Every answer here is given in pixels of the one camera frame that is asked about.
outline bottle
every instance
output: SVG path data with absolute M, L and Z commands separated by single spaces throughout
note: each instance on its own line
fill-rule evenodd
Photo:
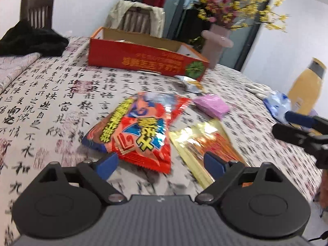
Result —
M 288 93 L 293 112 L 309 115 L 319 98 L 325 71 L 326 66 L 313 58 L 310 66 L 295 80 Z

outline pink package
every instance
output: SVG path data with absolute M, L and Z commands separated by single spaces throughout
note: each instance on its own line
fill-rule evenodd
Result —
M 211 117 L 222 119 L 230 107 L 217 95 L 206 94 L 193 100 L 196 106 Z

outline red cardboard box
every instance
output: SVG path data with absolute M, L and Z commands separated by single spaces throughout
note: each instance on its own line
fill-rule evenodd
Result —
M 90 39 L 89 65 L 201 80 L 209 62 L 183 42 L 101 27 Z

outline wooden chair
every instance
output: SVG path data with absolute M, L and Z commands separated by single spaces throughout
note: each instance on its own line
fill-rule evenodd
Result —
M 118 27 L 128 32 L 150 34 L 150 11 L 139 7 L 131 7 L 122 18 Z
M 27 19 L 34 28 L 52 28 L 54 0 L 21 0 L 20 20 Z

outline white cloth on chair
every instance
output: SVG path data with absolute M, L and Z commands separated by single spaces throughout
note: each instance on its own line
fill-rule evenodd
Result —
M 161 38 L 163 36 L 165 12 L 163 8 L 146 5 L 140 2 L 120 0 L 109 12 L 105 22 L 105 27 L 117 29 L 125 13 L 131 7 L 139 7 L 150 10 L 150 35 Z

